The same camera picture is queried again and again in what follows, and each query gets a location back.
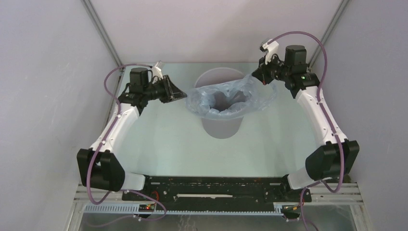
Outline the light blue plastic trash bag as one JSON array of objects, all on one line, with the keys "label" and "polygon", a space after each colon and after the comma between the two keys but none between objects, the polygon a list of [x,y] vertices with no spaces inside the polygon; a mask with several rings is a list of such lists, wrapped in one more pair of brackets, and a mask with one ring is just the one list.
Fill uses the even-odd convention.
[{"label": "light blue plastic trash bag", "polygon": [[277,98],[274,83],[263,85],[257,78],[242,79],[190,89],[185,105],[192,114],[211,120],[232,120],[263,111]]}]

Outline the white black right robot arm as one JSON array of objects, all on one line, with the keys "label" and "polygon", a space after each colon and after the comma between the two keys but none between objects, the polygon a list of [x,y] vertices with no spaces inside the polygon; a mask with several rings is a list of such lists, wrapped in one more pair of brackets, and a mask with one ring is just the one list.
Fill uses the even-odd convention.
[{"label": "white black right robot arm", "polygon": [[311,122],[318,145],[306,158],[305,166],[287,175],[287,183],[280,187],[282,199],[292,201],[303,187],[349,174],[359,152],[359,144],[349,140],[335,122],[323,92],[318,90],[319,78],[308,70],[305,47],[287,46],[283,61],[276,54],[278,47],[276,41],[260,46],[265,56],[260,58],[258,68],[252,75],[264,85],[273,80],[285,83],[286,89]]}]

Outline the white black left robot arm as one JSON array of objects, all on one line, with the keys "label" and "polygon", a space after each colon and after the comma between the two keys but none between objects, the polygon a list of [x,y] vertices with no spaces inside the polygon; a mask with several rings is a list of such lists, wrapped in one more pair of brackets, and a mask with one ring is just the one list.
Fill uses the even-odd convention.
[{"label": "white black left robot arm", "polygon": [[133,190],[140,200],[151,197],[152,187],[142,174],[124,170],[118,156],[133,123],[150,101],[170,103],[187,95],[164,75],[159,65],[137,65],[129,73],[129,82],[118,97],[115,109],[98,139],[77,153],[82,184],[88,188],[118,192]]}]

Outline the grey plastic trash bin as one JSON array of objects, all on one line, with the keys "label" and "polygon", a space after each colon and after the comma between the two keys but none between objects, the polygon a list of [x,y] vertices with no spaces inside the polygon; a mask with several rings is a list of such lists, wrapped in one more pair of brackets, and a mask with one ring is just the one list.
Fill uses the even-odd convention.
[{"label": "grey plastic trash bin", "polygon": [[[204,72],[198,77],[195,87],[203,87],[207,85],[220,84],[224,82],[239,80],[244,78],[244,74],[238,70],[228,67],[218,67]],[[225,111],[232,103],[222,93],[215,95],[215,109]],[[217,139],[227,139],[235,135],[242,123],[243,118],[235,118],[231,120],[211,120],[202,119],[202,125],[208,135]]]}]

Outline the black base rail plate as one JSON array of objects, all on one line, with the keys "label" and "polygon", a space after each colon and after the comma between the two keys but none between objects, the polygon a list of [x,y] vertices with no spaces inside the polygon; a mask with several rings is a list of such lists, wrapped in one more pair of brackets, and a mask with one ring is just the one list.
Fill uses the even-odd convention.
[{"label": "black base rail plate", "polygon": [[291,189],[286,177],[149,176],[141,193],[167,210],[274,211],[278,204],[312,201],[309,190]]}]

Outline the right corner aluminium post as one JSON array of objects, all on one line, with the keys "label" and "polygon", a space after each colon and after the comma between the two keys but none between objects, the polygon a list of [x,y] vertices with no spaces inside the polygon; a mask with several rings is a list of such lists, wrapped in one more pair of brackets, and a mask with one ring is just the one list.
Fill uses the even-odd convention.
[{"label": "right corner aluminium post", "polygon": [[[340,22],[343,14],[345,13],[347,7],[349,6],[351,0],[342,0],[339,4],[339,6],[337,7],[332,19],[330,20],[325,32],[323,33],[323,36],[321,38],[321,43],[323,45],[326,44],[326,42],[329,40],[329,38],[331,37],[333,31],[335,30],[335,28],[337,27],[338,23]],[[314,64],[316,63],[318,57],[320,56],[320,54],[322,53],[322,48],[318,45],[317,48],[314,50],[311,59],[309,61],[310,67],[313,67]]]}]

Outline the corner aluminium post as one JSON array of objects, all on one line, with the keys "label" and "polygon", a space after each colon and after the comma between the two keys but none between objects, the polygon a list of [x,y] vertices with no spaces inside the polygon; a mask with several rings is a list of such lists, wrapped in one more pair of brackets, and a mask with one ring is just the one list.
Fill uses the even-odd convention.
[{"label": "corner aluminium post", "polygon": [[121,61],[118,52],[116,51],[92,1],[90,0],[81,0],[81,3],[83,4],[87,14],[89,15],[90,20],[94,24],[96,31],[98,32],[100,38],[102,39],[102,42],[104,43],[106,49],[108,50],[111,58],[113,59],[114,63],[117,66],[123,65],[123,62]]},{"label": "corner aluminium post", "polygon": [[[329,40],[329,38],[331,37],[333,31],[335,30],[335,28],[337,27],[338,23],[340,22],[343,14],[345,13],[347,7],[349,6],[351,0],[342,0],[339,4],[339,6],[337,7],[332,19],[330,20],[325,32],[323,33],[323,36],[321,38],[321,43],[323,45],[326,44],[326,42]],[[311,59],[309,61],[310,67],[313,67],[314,64],[316,63],[318,57],[320,56],[320,54],[322,53],[322,48],[318,45],[317,48],[314,50]]]}]

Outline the left corner aluminium post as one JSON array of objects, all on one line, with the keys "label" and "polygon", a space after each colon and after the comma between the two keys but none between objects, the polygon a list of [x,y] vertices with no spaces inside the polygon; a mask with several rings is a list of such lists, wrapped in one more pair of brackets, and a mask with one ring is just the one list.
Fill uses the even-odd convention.
[{"label": "left corner aluminium post", "polygon": [[102,42],[104,43],[106,49],[108,50],[111,58],[113,59],[114,63],[117,66],[123,65],[123,62],[121,61],[118,52],[116,51],[92,1],[90,0],[81,0],[81,3],[83,4],[87,14],[89,15],[90,20],[94,24],[96,31],[98,32],[100,38],[102,39]]}]

